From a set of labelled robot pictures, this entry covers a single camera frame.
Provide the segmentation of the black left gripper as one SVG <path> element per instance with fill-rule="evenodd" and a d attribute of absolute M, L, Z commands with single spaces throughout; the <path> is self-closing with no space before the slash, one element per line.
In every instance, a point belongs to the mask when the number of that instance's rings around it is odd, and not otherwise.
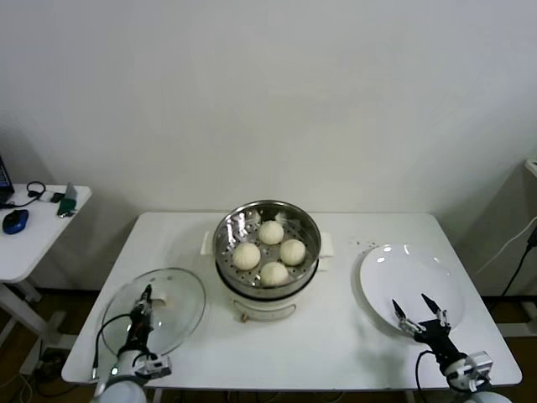
<path fill-rule="evenodd" d="M 139 310 L 130 314 L 131 327 L 128 330 L 125 342 L 126 350 L 147 350 L 149 334 L 152 332 L 152 291 L 151 285 L 147 285 L 139 299 Z"/>

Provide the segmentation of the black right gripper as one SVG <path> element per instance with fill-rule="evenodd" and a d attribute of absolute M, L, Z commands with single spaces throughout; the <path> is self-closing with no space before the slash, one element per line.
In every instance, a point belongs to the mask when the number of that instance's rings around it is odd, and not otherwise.
<path fill-rule="evenodd" d="M 406 316 L 397 301 L 392 300 L 399 328 L 407 334 L 414 334 L 413 339 L 417 343 L 429 346 L 441 368 L 448 368 L 455 362 L 465 359 L 467 355 L 460 352 L 449 338 L 451 327 L 447 310 L 441 309 L 426 294 L 422 293 L 421 297 L 436 319 L 420 322 L 420 324 L 414 322 Z"/>

